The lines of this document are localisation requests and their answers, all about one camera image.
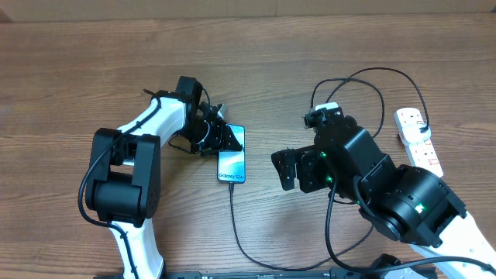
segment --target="black cable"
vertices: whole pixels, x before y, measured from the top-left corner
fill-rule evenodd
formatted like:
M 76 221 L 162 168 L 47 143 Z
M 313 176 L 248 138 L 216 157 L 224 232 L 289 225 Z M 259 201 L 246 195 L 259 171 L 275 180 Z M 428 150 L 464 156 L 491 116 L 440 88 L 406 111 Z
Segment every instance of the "black cable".
M 351 77 L 348 77 L 348 78 L 337 77 L 337 78 L 330 78 L 330 79 L 320 81 L 313 89 L 312 97 L 310 98 L 310 109 L 313 108 L 313 99 L 315 97 L 315 93 L 317 92 L 317 88 L 319 88 L 319 86 L 321 84 L 326 83 L 326 82 L 330 82 L 330 81 L 343 81 L 341 84 L 345 84 L 349 81 L 360 82 L 361 84 L 365 84 L 365 85 L 372 87 L 379 94 L 379 97 L 381 98 L 382 114 L 381 114 L 381 124 L 379 124 L 379 128 L 377 129 L 376 133 L 372 136 L 373 138 L 376 137 L 379 134 L 379 132 L 381 131 L 382 126 L 384 124 L 384 98 L 382 97 L 381 91 L 379 91 L 379 89 L 377 89 L 373 84 L 371 84 L 368 81 L 363 81 L 361 79 L 351 78 Z M 329 99 L 332 97 L 332 94 L 327 98 L 327 101 L 325 101 L 325 102 L 329 102 Z
M 245 250 L 241 247 L 241 243 L 239 243 L 239 238 L 238 238 L 238 232 L 236 231 L 236 222 L 234 221 L 234 209 L 233 209 L 233 192 L 234 192 L 234 183 L 229 183 L 229 200 L 230 200 L 230 204 L 231 204 L 231 220 L 232 220 L 232 228 L 234 229 L 234 236 L 236 238 L 236 243 L 238 244 L 238 248 L 239 250 L 241 251 L 241 253 L 243 253 L 243 255 L 248 259 L 248 260 L 251 260 L 252 262 L 254 262 L 255 264 L 258 264 L 262 267 L 266 267 L 266 268 L 270 268 L 270 269 L 273 269 L 273 270 L 281 270 L 281 271 L 306 271 L 306 270 L 311 270 L 311 269 L 314 269 L 314 268 L 317 268 L 317 267 L 320 267 L 321 265 L 327 263 L 328 261 L 330 261 L 332 258 L 327 258 L 321 262 L 318 262 L 310 267 L 302 267 L 302 268 L 286 268 L 286 267 L 275 267 L 275 266 L 272 266 L 270 264 L 266 264 L 266 263 L 261 263 L 259 262 L 258 260 L 255 260 L 253 259 L 252 257 L 250 257 L 246 252 Z M 353 248 L 359 246 L 363 241 L 365 241 L 365 239 L 367 239 L 367 237 L 369 237 L 369 235 L 372 233 L 372 231 L 374 230 L 374 225 L 372 225 L 369 229 L 369 231 L 367 232 L 367 234 L 362 238 L 360 239 L 358 242 L 356 242 L 355 244 L 353 244 L 352 246 L 346 248 L 345 250 L 337 253 L 337 257 L 343 255 L 344 253 L 346 252 L 349 252 L 350 250 L 352 250 Z
M 372 274 L 372 273 L 380 273 L 380 272 L 389 272 L 393 270 L 399 270 L 403 268 L 409 268 L 409 267 L 417 267 L 419 265 L 423 264 L 434 264 L 434 263 L 440 263 L 440 262 L 449 262 L 449 261 L 456 261 L 456 262 L 463 262 L 463 263 L 469 263 L 469 264 L 475 264 L 479 267 L 481 267 L 483 270 L 489 271 L 492 274 L 496 275 L 496 270 L 488 263 L 483 263 L 479 260 L 475 259 L 470 259 L 467 257 L 432 257 L 429 259 L 421 259 L 421 260 L 413 260 L 409 261 L 406 263 L 401 263 L 399 265 L 394 265 L 394 266 L 389 266 L 389 267 L 379 267 L 379 268 L 374 268 L 374 267 L 351 267 L 342 261 L 340 261 L 337 257 L 337 255 L 334 254 L 332 251 L 332 246 L 331 246 L 331 239 L 330 239 L 330 224 L 331 224 L 331 214 L 332 214 L 332 204 L 334 197 L 336 196 L 336 188 L 337 188 L 337 183 L 336 181 L 334 182 L 332 186 L 332 190 L 329 193 L 329 206 L 327 208 L 327 216 L 325 218 L 325 246 L 327 247 L 327 251 L 329 252 L 329 255 L 331 256 L 332 260 L 339 265 L 340 267 L 352 271 L 352 272 L 357 272 L 357 273 L 362 273 L 362 274 Z
M 349 202 L 345 202 L 345 201 L 337 201 L 337 200 L 334 200 L 335 203 L 339 203 L 340 205 L 355 205 L 356 203 L 355 202 L 352 202 L 352 201 L 349 201 Z
M 355 193 L 356 199 L 358 200 L 358 204 L 363 208 L 363 210 L 370 216 L 374 217 L 375 214 L 370 210 L 369 206 L 367 203 L 362 199 L 362 196 L 360 195 L 360 191 L 358 191 L 358 182 L 360 181 L 360 178 L 355 176 L 353 178 L 353 192 Z
M 119 136 L 117 136 L 103 151 L 102 153 L 96 158 L 95 162 L 88 168 L 88 171 L 86 171 L 86 174 L 83 177 L 83 180 L 81 181 L 81 186 L 79 187 L 79 194 L 77 196 L 77 206 L 79 208 L 79 212 L 81 213 L 81 216 L 83 216 L 84 220 L 87 222 L 96 225 L 96 226 L 101 226 L 105 228 L 110 228 L 118 231 L 121 234 L 121 238 L 124 240 L 124 245 L 126 246 L 126 252 L 127 252 L 127 257 L 129 259 L 129 265 L 131 266 L 131 273 L 134 274 L 135 279 L 140 279 L 138 273 L 136 272 L 136 266 L 134 265 L 133 261 L 133 255 L 131 254 L 131 246 L 129 245 L 129 240 L 127 238 L 126 232 L 121 229 L 119 226 L 113 225 L 110 222 L 99 222 L 94 219 L 92 219 L 88 214 L 86 214 L 86 211 L 84 210 L 83 206 L 83 195 L 84 195 L 84 187 L 86 186 L 86 183 L 88 182 L 88 177 L 90 174 L 93 172 L 93 170 L 96 168 L 98 163 L 102 160 L 104 155 L 106 155 L 119 141 L 124 138 L 125 136 L 129 135 L 130 133 L 136 131 L 138 128 L 141 127 L 142 124 L 146 123 L 148 120 L 150 120 L 160 109 L 161 107 L 161 102 L 160 98 L 158 98 L 153 92 L 148 91 L 146 89 L 143 89 L 143 91 L 147 94 L 150 94 L 157 100 L 157 107 L 149 114 L 147 115 L 143 120 L 137 121 L 135 126 L 132 128 L 126 130 L 125 132 L 121 133 Z
M 362 73 L 364 71 L 372 71 L 372 70 L 393 71 L 395 73 L 403 75 L 405 78 L 407 78 L 413 84 L 413 87 L 415 87 L 415 90 L 417 91 L 418 97 L 420 98 L 420 101 L 422 102 L 422 105 L 424 107 L 426 124 L 425 124 L 425 127 L 420 129 L 420 131 L 422 133 L 425 133 L 429 129 L 429 114 L 427 113 L 427 106 L 425 106 L 425 102 L 424 102 L 424 98 L 422 97 L 422 93 L 420 92 L 420 89 L 417 86 L 417 84 L 407 74 L 403 73 L 402 71 L 396 70 L 396 69 L 392 69 L 392 68 L 388 68 L 388 67 L 370 67 L 370 68 L 365 68 L 365 69 L 362 69 L 360 71 L 357 71 L 355 74 L 350 75 L 345 81 L 341 82 L 336 88 L 334 88 L 334 90 L 331 92 L 331 95 L 327 98 L 326 102 L 328 102 L 330 100 L 330 98 L 334 95 L 334 93 L 336 93 L 336 91 L 338 91 L 338 89 L 341 88 L 341 86 L 345 85 L 348 81 L 351 81 L 352 77 L 354 77 L 357 74 Z
M 172 144 L 172 143 L 171 143 L 171 141 L 172 141 L 173 139 L 177 138 L 178 136 L 179 136 L 179 135 L 173 135 L 173 136 L 169 139 L 169 141 L 167 142 L 167 144 L 169 144 L 169 146 L 170 146 L 170 147 L 173 147 L 173 148 L 175 148 L 175 149 L 177 149 L 177 150 L 184 151 L 184 152 L 186 152 L 186 153 L 188 153 L 188 154 L 191 154 L 191 151 L 186 150 L 185 148 L 182 148 L 182 147 L 180 147 L 180 146 L 177 146 L 177 145 L 174 145 L 174 144 Z
M 210 96 L 208 96 L 207 89 L 203 88 L 203 91 L 205 92 L 205 95 L 207 96 L 208 105 L 210 105 Z

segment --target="power strip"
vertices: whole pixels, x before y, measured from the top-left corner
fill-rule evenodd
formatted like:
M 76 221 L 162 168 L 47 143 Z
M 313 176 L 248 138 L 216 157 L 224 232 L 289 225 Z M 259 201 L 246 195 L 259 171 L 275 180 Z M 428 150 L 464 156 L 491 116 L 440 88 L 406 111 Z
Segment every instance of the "power strip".
M 398 127 L 399 136 L 402 139 L 402 142 L 405 138 L 403 131 L 406 126 L 424 123 L 422 114 L 416 108 L 401 108 L 397 110 L 394 114 L 394 121 Z M 431 139 L 413 143 L 411 145 L 405 145 L 405 149 L 408 154 L 410 164 L 413 167 L 424 168 L 438 177 L 442 177 L 443 169 L 441 168 L 441 164 L 439 163 L 439 159 L 436 155 Z

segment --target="wooden table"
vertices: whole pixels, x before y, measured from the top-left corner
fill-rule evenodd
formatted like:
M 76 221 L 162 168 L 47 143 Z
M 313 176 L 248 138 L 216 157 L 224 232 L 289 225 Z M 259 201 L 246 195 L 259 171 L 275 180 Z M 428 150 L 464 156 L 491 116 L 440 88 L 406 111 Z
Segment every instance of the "wooden table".
M 122 269 L 111 233 L 86 223 L 76 205 L 91 139 L 141 113 L 150 101 L 143 88 L 174 90 L 180 75 L 196 77 L 213 103 L 229 106 L 229 121 L 246 127 L 247 181 L 234 202 L 241 242 L 256 259 L 302 267 L 328 256 L 327 191 L 283 191 L 270 155 L 312 143 L 301 115 L 317 82 L 373 66 L 418 83 L 444 180 L 496 246 L 495 26 L 494 14 L 0 25 L 0 277 L 90 278 Z M 407 163 L 392 118 L 399 108 L 421 108 L 419 97 L 398 74 L 360 77 L 384 93 L 377 144 Z M 332 86 L 321 87 L 316 101 Z M 378 127 L 371 89 L 349 84 L 335 101 L 371 132 Z M 168 269 L 263 270 L 236 247 L 216 159 L 165 147 L 161 163 L 153 222 Z M 369 228 L 355 205 L 337 205 L 333 225 L 337 250 Z M 381 253 L 419 257 L 374 232 L 342 259 L 368 265 Z

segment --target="phone screen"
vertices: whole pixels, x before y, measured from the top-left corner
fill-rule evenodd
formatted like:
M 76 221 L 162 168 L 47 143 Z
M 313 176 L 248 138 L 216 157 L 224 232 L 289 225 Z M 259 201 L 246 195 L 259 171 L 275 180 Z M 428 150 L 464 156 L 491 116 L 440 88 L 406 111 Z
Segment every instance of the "phone screen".
M 241 151 L 220 151 L 217 178 L 220 181 L 244 183 L 245 176 L 245 127 L 228 124 L 232 133 L 243 146 Z

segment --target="white plug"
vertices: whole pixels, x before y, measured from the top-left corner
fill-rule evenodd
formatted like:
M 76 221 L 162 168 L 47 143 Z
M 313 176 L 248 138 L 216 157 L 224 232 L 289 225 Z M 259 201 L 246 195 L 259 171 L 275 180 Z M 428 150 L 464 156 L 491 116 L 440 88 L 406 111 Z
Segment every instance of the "white plug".
M 420 111 L 416 108 L 402 108 L 394 114 L 401 142 L 405 145 L 410 164 L 422 167 L 438 177 L 443 176 L 443 169 L 432 145 L 431 129 L 421 133 L 425 127 Z
M 406 146 L 411 146 L 429 140 L 431 138 L 431 129 L 427 128 L 425 132 L 422 132 L 422 129 L 424 128 L 424 123 L 411 124 L 402 127 L 400 131 L 401 141 Z

